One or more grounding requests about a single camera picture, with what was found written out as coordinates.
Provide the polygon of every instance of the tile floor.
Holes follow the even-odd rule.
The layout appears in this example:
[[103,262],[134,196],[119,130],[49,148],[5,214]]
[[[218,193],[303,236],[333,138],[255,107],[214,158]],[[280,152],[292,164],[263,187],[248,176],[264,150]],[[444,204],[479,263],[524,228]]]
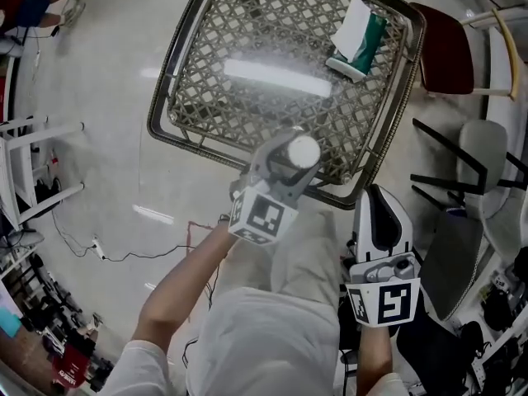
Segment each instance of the tile floor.
[[[50,124],[83,121],[83,133],[53,142],[64,183],[83,181],[86,188],[55,209],[59,227],[84,247],[95,234],[105,254],[165,252],[185,243],[189,221],[214,224],[230,207],[229,183],[237,173],[218,163],[163,144],[149,136],[146,115],[158,70],[187,0],[84,0],[86,10],[71,31],[29,40],[16,94],[16,116],[49,116]],[[481,0],[408,0],[428,4],[454,17],[481,12]],[[54,8],[60,12],[60,3]],[[48,35],[48,31],[38,31]],[[484,35],[468,31],[477,82],[484,78]],[[410,190],[410,172],[454,171],[452,159],[418,137],[414,116],[440,132],[455,134],[468,118],[480,116],[481,97],[427,97],[415,91],[408,103],[377,182],[407,208],[417,245],[427,243],[435,211]],[[317,205],[311,200],[304,205]],[[145,207],[173,218],[173,224],[134,211]],[[337,212],[343,242],[351,231],[352,212]],[[45,235],[40,250],[46,266],[87,312],[98,312],[105,329],[97,349],[115,359],[134,331],[148,284],[156,285],[184,256],[102,262],[94,254],[76,258],[54,229],[51,214],[31,221]],[[204,231],[193,227],[192,243]],[[182,345],[196,333],[196,322],[178,333],[170,350],[174,380],[181,387]]]

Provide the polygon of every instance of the black object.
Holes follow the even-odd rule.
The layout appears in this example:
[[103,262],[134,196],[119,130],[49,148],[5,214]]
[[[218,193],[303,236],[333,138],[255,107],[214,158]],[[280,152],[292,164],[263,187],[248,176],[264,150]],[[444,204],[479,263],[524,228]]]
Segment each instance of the black object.
[[101,365],[97,367],[93,377],[88,381],[90,389],[94,392],[101,391],[113,369],[114,365],[111,362],[101,358]]
[[337,310],[339,318],[339,349],[357,351],[360,348],[361,331],[358,330],[358,323],[354,316],[354,309],[348,295],[339,300]]
[[414,320],[400,325],[396,340],[429,396],[460,396],[474,355],[454,334],[431,319],[420,292]]
[[513,273],[528,285],[528,247],[522,247],[517,254]]
[[378,185],[369,186],[366,193],[370,201],[372,243],[380,251],[389,251],[390,255],[402,237],[402,225]]
[[524,345],[523,352],[513,369],[513,379],[528,380],[528,345]]
[[77,349],[88,359],[92,356],[96,348],[96,343],[92,339],[84,337],[83,335],[79,334],[77,330],[73,329],[68,330],[66,343]]
[[486,382],[484,383],[483,396],[503,396],[508,386],[512,383],[512,361],[519,355],[516,339],[506,342],[484,364]]
[[508,298],[505,292],[492,288],[488,298],[483,303],[484,321],[497,332],[509,328],[513,324],[513,315],[508,305]]
[[484,354],[484,338],[479,323],[471,321],[465,324],[460,332],[460,340],[478,358],[482,357]]

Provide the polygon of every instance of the white chair leg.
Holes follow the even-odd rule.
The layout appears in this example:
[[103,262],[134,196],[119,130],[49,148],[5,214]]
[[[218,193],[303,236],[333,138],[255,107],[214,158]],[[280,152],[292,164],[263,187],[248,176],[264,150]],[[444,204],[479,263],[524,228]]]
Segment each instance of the white chair leg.
[[70,134],[72,132],[77,132],[83,129],[84,124],[82,122],[79,122],[70,125],[59,126],[57,128],[41,130],[39,132],[34,132],[33,134],[21,136],[20,138],[11,139],[7,141],[7,147],[10,150],[17,149],[20,147],[24,147],[25,145],[33,144],[34,142],[44,141],[49,138],[54,138],[55,136]]
[[0,125],[0,132],[6,132],[8,130],[13,130],[16,128],[22,128],[24,126],[29,125],[38,125],[48,122],[48,116],[46,116],[44,119],[15,119],[15,120],[9,120],[8,122],[4,122],[3,125]]
[[29,220],[31,217],[39,214],[41,211],[46,210],[53,204],[58,203],[59,201],[62,201],[64,198],[68,198],[69,196],[72,196],[73,194],[76,194],[79,191],[82,191],[84,188],[83,183],[79,183],[78,185],[71,186],[64,191],[59,192],[56,195],[51,196],[47,200],[43,200],[41,203],[35,205],[34,207],[31,207],[30,209],[24,211],[20,214],[20,223],[24,223],[27,220]]

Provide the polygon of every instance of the tissue box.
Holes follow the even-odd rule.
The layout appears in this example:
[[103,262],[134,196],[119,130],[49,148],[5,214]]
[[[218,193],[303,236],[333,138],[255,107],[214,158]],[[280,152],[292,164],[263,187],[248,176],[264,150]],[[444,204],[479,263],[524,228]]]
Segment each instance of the tissue box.
[[354,82],[360,81],[370,70],[386,26],[387,20],[385,18],[371,13],[363,35],[363,41],[354,59],[349,63],[347,58],[336,49],[334,54],[327,60],[326,65],[348,76]]

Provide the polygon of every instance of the gray chair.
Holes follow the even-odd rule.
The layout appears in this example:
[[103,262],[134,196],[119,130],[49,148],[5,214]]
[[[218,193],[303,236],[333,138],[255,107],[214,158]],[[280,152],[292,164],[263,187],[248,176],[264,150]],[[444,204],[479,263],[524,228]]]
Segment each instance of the gray chair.
[[[460,205],[465,205],[471,217],[480,218],[479,196],[496,186],[524,191],[528,187],[528,167],[507,151],[506,131],[499,124],[490,120],[471,120],[462,127],[458,145],[420,120],[412,119],[412,124],[449,149],[458,159],[455,181],[414,174],[411,181],[459,192],[458,195],[448,192],[448,195]],[[523,173],[522,181],[501,179],[506,161]]]

